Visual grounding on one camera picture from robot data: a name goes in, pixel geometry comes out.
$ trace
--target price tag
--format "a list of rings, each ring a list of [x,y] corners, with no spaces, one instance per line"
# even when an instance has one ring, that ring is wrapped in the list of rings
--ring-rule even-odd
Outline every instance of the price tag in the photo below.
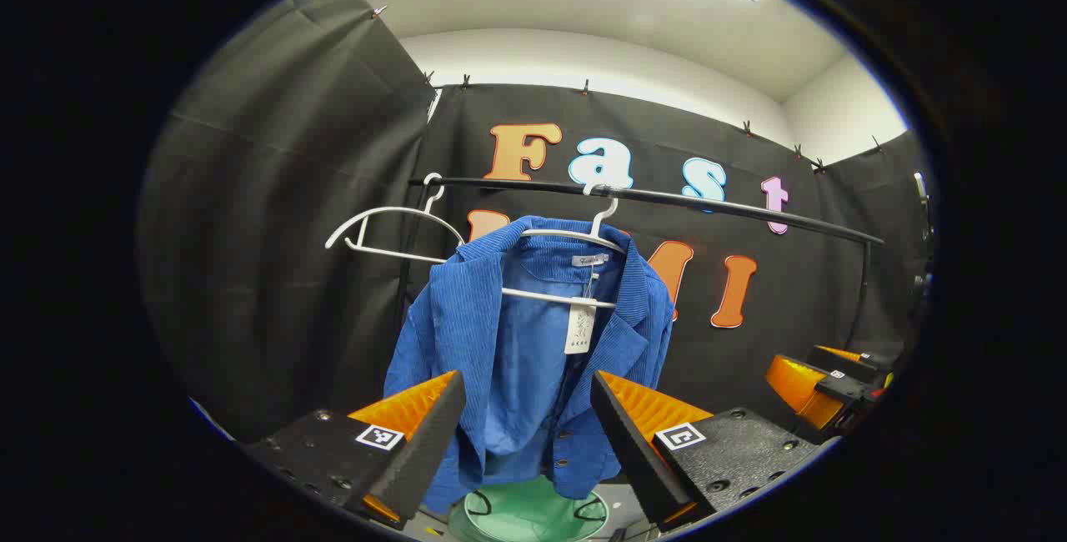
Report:
[[[571,316],[567,321],[567,344],[563,354],[584,354],[589,352],[589,342],[593,338],[593,321],[596,307],[571,305]]]

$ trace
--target blue corduroy jacket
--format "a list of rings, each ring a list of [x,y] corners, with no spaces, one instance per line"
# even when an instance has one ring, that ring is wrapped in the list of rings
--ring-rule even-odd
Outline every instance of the blue corduroy jacket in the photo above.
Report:
[[[430,269],[397,340],[385,395],[458,368],[466,405],[425,504],[447,508],[482,485],[544,474],[556,492],[584,498],[616,476],[619,463],[589,401],[594,371],[655,387],[671,332],[673,303],[628,235],[603,225],[624,254],[563,237],[522,238],[526,229],[588,234],[591,224],[527,216],[459,246]],[[610,254],[575,268],[574,256]],[[503,296],[504,287],[615,302],[596,309],[586,354],[564,355],[571,306]]]

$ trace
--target black curtain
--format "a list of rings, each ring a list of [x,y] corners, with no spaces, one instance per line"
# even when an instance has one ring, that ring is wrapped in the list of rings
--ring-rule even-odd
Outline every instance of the black curtain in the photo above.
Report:
[[[281,0],[202,67],[160,134],[145,303],[191,396],[238,440],[381,397],[399,261],[324,241],[403,204],[434,93],[366,0]],[[401,222],[370,223],[399,246]]]
[[[921,203],[915,174],[929,196],[928,208]],[[937,232],[930,232],[927,210],[933,219],[940,201],[938,181],[919,137],[910,131],[826,166],[818,180],[825,219],[886,241],[871,254],[867,294],[851,347],[893,358],[917,339],[913,313],[936,250]],[[842,266],[838,286],[856,286],[851,273],[861,264],[855,244],[831,242],[830,254]]]
[[[608,137],[632,152],[630,176],[636,189],[681,193],[683,162],[707,158],[726,171],[726,201],[764,207],[761,182],[781,177],[790,193],[786,211],[826,219],[823,204],[828,192],[819,180],[824,174],[813,174],[807,159],[778,143],[685,110],[556,86],[446,86],[426,132],[417,177],[431,171],[447,177],[483,177],[494,157],[490,129],[499,124],[559,125],[562,140],[546,144],[544,165],[526,166],[535,181],[573,184],[568,165],[578,157],[577,143]],[[596,196],[449,188],[434,212],[467,235],[467,212],[476,208],[503,212],[511,220],[528,214],[591,220],[607,204]],[[695,253],[679,291],[679,318],[659,390],[712,412],[744,405],[792,427],[793,412],[764,374],[777,353],[803,358],[812,345],[844,344],[856,310],[861,246],[838,244],[826,235],[797,227],[775,235],[759,220],[633,201],[621,201],[607,222],[628,230],[646,259],[670,239],[685,242]],[[450,256],[456,246],[451,235],[431,223],[419,227],[416,252]],[[711,325],[710,318],[719,307],[727,283],[723,260],[731,254],[754,259],[758,272],[744,303],[744,324],[721,330]],[[423,289],[428,269],[412,265],[409,296]]]

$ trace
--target pink letter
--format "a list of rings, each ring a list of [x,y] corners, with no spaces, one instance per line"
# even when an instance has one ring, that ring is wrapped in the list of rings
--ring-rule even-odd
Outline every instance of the pink letter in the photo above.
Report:
[[[763,184],[760,185],[760,189],[762,189],[763,193],[766,193],[767,195],[768,211],[781,212],[782,203],[789,203],[790,201],[790,193],[782,189],[782,180],[780,180],[780,178],[768,178],[768,180],[763,181]],[[785,230],[789,229],[790,226],[782,225],[781,223],[767,222],[767,227],[770,227],[770,230],[774,230],[775,234],[781,235],[785,234]]]

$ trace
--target screw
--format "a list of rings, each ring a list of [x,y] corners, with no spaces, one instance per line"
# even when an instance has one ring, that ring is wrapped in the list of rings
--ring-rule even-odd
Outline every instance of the screw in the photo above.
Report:
[[[352,490],[352,482],[347,479],[336,476],[331,476],[330,478],[337,488],[340,488],[341,490]]]

